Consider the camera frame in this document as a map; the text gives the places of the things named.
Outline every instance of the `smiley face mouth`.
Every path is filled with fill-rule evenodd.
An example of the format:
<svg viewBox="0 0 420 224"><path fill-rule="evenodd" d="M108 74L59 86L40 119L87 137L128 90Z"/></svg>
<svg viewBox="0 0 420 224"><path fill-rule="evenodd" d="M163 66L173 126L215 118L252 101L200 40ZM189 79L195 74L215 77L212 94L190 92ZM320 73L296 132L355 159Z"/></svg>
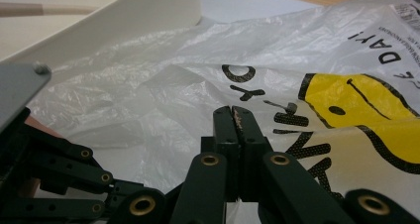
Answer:
<svg viewBox="0 0 420 224"><path fill-rule="evenodd" d="M353 84L353 80L351 78L349 78L349 80L347 80L347 84L349 84L350 86L352 86L352 88L355 90L355 92L360 95L362 97L362 99L364 100L364 102L371 107L377 114L379 114L380 116L382 116L385 119L390 120L390 118L388 118L387 116L385 116L383 113L381 113L373 104L371 104L367 97Z"/></svg>

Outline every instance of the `white plastic bag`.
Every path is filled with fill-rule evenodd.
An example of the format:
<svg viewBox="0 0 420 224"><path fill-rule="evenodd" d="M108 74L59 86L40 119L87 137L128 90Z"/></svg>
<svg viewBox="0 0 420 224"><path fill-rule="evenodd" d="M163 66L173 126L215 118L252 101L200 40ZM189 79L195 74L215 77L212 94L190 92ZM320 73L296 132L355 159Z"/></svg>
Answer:
<svg viewBox="0 0 420 224"><path fill-rule="evenodd" d="M211 136L212 112L242 106L335 195L372 189L420 218L419 9L352 0L151 34L57 67L30 107L116 177L167 192ZM258 222L235 208L230 220Z"/></svg>

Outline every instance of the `smiley face eye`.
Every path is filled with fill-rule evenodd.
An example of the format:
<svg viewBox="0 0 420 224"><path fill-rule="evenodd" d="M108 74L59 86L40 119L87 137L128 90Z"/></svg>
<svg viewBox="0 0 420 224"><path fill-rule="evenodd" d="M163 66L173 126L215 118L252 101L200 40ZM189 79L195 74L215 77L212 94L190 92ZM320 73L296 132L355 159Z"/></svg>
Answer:
<svg viewBox="0 0 420 224"><path fill-rule="evenodd" d="M330 112L332 112L334 114L337 114L337 115L340 115L340 116L346 115L346 111L344 111L343 108L341 108L341 107L331 106L331 107L328 108L328 110L330 110Z"/></svg>

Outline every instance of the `crumpled plastic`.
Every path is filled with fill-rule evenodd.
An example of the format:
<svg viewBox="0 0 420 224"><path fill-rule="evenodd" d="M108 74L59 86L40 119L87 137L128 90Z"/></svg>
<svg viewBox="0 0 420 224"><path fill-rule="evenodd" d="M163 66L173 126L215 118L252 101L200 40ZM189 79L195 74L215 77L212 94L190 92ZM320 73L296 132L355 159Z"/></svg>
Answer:
<svg viewBox="0 0 420 224"><path fill-rule="evenodd" d="M93 148L117 178L168 192L184 181L200 138L212 135L213 111L242 106L276 151L294 151L308 170L323 165L330 192L369 188L420 218L418 148L391 148L417 140L419 8L413 0L351 0L141 36L55 66L30 108ZM287 113L290 103L297 109ZM378 151L370 132L414 169ZM299 142L324 150L299 153ZM321 182L323 173L312 174ZM229 209L228 222L259 222L255 204Z"/></svg>

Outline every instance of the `black printed lettering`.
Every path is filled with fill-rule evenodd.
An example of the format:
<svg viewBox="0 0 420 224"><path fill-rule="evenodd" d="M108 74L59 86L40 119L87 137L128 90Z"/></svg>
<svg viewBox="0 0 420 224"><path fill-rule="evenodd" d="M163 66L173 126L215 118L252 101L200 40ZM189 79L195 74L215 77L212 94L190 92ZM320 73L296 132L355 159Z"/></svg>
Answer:
<svg viewBox="0 0 420 224"><path fill-rule="evenodd" d="M222 70L225 73L225 75L233 82L238 82L238 83L248 82L256 75L256 70L251 66L247 66L248 72L244 75L233 74L232 71L229 69L229 66L231 65L223 64Z"/></svg>
<svg viewBox="0 0 420 224"><path fill-rule="evenodd" d="M299 131L290 131L290 130L280 130L280 129L273 129L272 132L274 134L290 134L290 133L299 133Z"/></svg>
<svg viewBox="0 0 420 224"><path fill-rule="evenodd" d="M348 40L351 40L351 39L353 39L353 38L357 37L358 35L360 35L360 34L362 34L362 33L363 33L363 32L360 32L360 33L358 33L358 34L352 35L351 37L349 37L349 38L348 38Z"/></svg>
<svg viewBox="0 0 420 224"><path fill-rule="evenodd" d="M355 41L356 42L362 41L362 44L365 44L367 41L369 41L370 39L372 39L374 37L376 37L376 35L370 36L370 37L365 38L365 39L356 39Z"/></svg>
<svg viewBox="0 0 420 224"><path fill-rule="evenodd" d="M414 78L413 74L410 71L406 71L405 73L407 75L400 73L398 75L394 74L394 76L399 78Z"/></svg>
<svg viewBox="0 0 420 224"><path fill-rule="evenodd" d="M295 114L295 113L296 113L296 111L297 111L297 105L296 105L295 103L288 103L288 104L287 104L287 107L284 107L284 106L281 106L281 105L279 105L279 104L276 104L276 103L270 102L270 101L268 101L268 100L264 100L263 102L264 102L264 103L266 103L266 104L268 104L268 105L274 106L274 107L279 107L279 108L282 108L282 109L284 109L284 111L285 111L287 114L289 114L289 115L293 115L293 114Z"/></svg>
<svg viewBox="0 0 420 224"><path fill-rule="evenodd" d="M394 52L384 53L379 56L379 61L381 64L391 63L399 60L401 60L401 56Z"/></svg>
<svg viewBox="0 0 420 224"><path fill-rule="evenodd" d="M253 90L253 91L248 91L248 90L246 90L246 89L244 89L244 88L240 88L240 87L237 87L237 86L235 86L235 85L231 85L231 88L232 88L233 90L240 91L240 92L243 92L243 93L244 93L244 95L240 98L240 99L241 99L241 101L248 101L248 100L250 100L253 96L262 96L262 95L265 95L265 91L264 91L264 90L262 90L262 89L257 89L257 90Z"/></svg>
<svg viewBox="0 0 420 224"><path fill-rule="evenodd" d="M280 113L277 112L274 116L274 122L293 125L293 126L300 126L300 127L307 127L309 125L309 119L307 117L298 116L298 115L290 115L287 113Z"/></svg>
<svg viewBox="0 0 420 224"><path fill-rule="evenodd" d="M303 148L309 139L311 139L312 134L313 132L303 132L300 134L297 141L286 152L298 160L330 153L331 146L328 143Z"/></svg>
<svg viewBox="0 0 420 224"><path fill-rule="evenodd" d="M310 168L308 172L314 177L318 178L319 184L327 190L331 195L338 199L343 199L343 195L339 192L331 191L330 181L328 180L326 170L331 167L331 159L324 158L321 162Z"/></svg>
<svg viewBox="0 0 420 224"><path fill-rule="evenodd" d="M420 83L419 81L416 81L417 83L414 82L414 81L410 81L410 82L412 82L414 84L414 86L416 86L416 88L420 89L420 86L417 85L417 83Z"/></svg>
<svg viewBox="0 0 420 224"><path fill-rule="evenodd" d="M382 49L382 48L392 48L392 45L387 45L383 42L383 39L377 41L376 43L369 46L370 49Z"/></svg>

